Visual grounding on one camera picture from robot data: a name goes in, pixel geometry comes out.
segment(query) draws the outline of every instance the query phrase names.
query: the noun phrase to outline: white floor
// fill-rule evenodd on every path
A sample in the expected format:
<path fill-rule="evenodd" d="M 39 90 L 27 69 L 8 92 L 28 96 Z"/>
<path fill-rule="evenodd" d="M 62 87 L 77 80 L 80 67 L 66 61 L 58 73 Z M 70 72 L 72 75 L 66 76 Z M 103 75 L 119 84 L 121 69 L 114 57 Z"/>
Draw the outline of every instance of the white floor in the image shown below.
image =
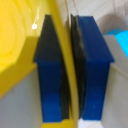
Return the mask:
<path fill-rule="evenodd" d="M 80 119 L 79 128 L 103 128 L 100 121 L 84 121 Z"/>

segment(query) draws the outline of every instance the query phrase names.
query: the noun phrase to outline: white surface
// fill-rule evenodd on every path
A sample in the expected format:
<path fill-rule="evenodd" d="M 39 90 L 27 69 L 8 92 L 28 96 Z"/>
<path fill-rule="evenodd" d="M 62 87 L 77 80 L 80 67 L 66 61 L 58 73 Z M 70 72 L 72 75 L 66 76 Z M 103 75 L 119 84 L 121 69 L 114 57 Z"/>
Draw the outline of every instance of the white surface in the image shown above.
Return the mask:
<path fill-rule="evenodd" d="M 56 0 L 61 17 L 66 24 L 65 0 Z M 94 16 L 101 32 L 106 34 L 113 29 L 128 29 L 128 0 L 67 0 L 69 13 Z"/>
<path fill-rule="evenodd" d="M 41 128 L 37 69 L 0 101 L 0 128 Z"/>
<path fill-rule="evenodd" d="M 78 125 L 79 128 L 103 128 L 100 121 L 84 121 L 80 119 Z"/>
<path fill-rule="evenodd" d="M 110 67 L 102 124 L 104 128 L 128 128 L 128 58 L 115 37 L 105 40 L 115 63 Z"/>

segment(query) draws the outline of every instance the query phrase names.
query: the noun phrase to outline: yellow curved surface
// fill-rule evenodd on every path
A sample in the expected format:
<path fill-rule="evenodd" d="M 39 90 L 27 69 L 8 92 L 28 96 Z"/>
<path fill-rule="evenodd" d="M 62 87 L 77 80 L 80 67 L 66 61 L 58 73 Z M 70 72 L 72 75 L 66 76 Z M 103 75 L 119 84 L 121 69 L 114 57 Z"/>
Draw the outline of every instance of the yellow curved surface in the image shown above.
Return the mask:
<path fill-rule="evenodd" d="M 0 1 L 0 73 L 16 63 L 27 36 L 40 35 L 45 14 L 45 0 Z"/>
<path fill-rule="evenodd" d="M 73 119 L 43 124 L 43 128 L 77 128 L 79 109 L 72 50 L 55 0 L 1 0 L 0 11 L 0 99 L 36 68 L 32 60 L 38 38 L 25 40 L 40 35 L 45 14 L 51 13 L 66 65 Z"/>

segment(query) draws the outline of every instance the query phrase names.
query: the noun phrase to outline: blue rectangular object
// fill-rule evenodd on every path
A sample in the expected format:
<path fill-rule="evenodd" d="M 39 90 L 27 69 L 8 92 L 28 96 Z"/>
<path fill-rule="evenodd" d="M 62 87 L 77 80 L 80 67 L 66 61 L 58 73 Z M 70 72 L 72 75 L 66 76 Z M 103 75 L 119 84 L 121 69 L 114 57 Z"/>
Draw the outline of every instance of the blue rectangular object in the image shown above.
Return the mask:
<path fill-rule="evenodd" d="M 86 55 L 84 120 L 101 120 L 110 63 L 114 61 L 93 17 L 76 17 Z"/>
<path fill-rule="evenodd" d="M 68 80 L 50 15 L 45 16 L 34 61 L 38 64 L 44 123 L 69 118 Z"/>

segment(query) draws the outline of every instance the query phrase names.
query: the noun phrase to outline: yellow plastic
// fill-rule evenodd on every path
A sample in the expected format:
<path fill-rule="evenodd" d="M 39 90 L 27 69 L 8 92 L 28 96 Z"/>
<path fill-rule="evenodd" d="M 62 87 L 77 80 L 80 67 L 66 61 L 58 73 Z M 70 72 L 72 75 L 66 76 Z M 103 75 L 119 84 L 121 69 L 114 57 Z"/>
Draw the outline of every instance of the yellow plastic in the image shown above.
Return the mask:
<path fill-rule="evenodd" d="M 27 36 L 40 35 L 45 14 L 45 0 L 0 1 L 0 73 L 16 63 Z"/>
<path fill-rule="evenodd" d="M 56 124 L 43 124 L 43 128 L 77 128 L 78 94 L 70 39 L 63 27 L 55 0 L 1 0 L 0 4 L 0 99 L 30 73 L 44 15 L 51 13 L 66 65 L 73 119 Z"/>
<path fill-rule="evenodd" d="M 17 64 L 11 65 L 0 74 L 0 100 L 37 65 L 32 63 L 38 42 L 37 37 L 29 37 L 23 47 Z"/>

